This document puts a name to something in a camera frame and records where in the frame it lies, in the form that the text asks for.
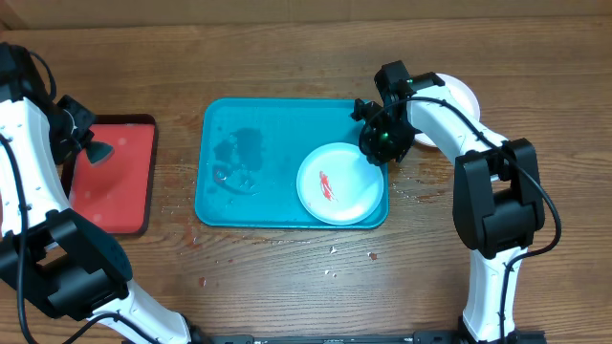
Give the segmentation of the orange green sponge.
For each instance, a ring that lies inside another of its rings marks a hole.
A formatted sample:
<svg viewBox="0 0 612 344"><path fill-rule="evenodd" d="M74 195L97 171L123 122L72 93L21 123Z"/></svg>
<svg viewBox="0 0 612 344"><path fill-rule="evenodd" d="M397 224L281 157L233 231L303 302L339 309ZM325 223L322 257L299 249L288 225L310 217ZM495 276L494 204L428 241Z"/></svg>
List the orange green sponge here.
<svg viewBox="0 0 612 344"><path fill-rule="evenodd" d="M91 165L100 165L111 158L114 154L114 147L104 142L91 141L85 147L85 153Z"/></svg>

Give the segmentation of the white plate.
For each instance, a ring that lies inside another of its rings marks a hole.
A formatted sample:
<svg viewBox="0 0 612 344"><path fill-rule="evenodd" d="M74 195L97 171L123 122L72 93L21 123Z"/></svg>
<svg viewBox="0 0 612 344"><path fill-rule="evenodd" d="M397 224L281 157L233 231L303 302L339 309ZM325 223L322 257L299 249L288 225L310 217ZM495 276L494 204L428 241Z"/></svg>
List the white plate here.
<svg viewBox="0 0 612 344"><path fill-rule="evenodd" d="M448 88L449 93L463 109L462 113L480 121L480 104L472 89L452 75L437 73L437 76L444 80L445 87ZM434 93L438 92L436 90L439 88L435 85L424 88L417 92L416 97L434 97ZM415 140L422 145L437 148L436 144L425 133L417 134Z"/></svg>

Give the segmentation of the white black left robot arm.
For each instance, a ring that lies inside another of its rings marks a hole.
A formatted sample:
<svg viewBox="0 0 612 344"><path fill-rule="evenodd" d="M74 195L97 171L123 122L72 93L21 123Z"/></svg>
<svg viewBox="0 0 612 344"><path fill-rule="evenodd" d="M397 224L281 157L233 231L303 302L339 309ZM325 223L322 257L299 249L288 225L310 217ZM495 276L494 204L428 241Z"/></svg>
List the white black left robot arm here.
<svg viewBox="0 0 612 344"><path fill-rule="evenodd" d="M1 45L1 279L16 292L21 333L34 341L26 307L50 318L97 323L128 343L206 343L184 315L150 296L133 279L129 259L110 234L75 212L57 167L84 153L93 163L113 152L96 141L96 116L42 79L43 58Z"/></svg>

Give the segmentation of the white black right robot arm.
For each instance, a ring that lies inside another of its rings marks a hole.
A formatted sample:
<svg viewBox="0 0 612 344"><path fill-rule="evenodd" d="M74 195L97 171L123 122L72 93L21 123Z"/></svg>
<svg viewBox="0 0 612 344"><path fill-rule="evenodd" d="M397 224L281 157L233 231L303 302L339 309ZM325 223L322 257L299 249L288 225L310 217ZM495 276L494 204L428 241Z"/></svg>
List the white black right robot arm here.
<svg viewBox="0 0 612 344"><path fill-rule="evenodd" d="M381 104L357 99L364 123L358 147L377 166L401 161L417 135L428 136L454 167L452 217L470 250L468 302L455 330L419 331L413 343L542 344L543 331L521 331L513 319L521 262L552 250L561 221L540 184L535 148L508 140L466 115L447 81L411 75L402 61L374 76Z"/></svg>

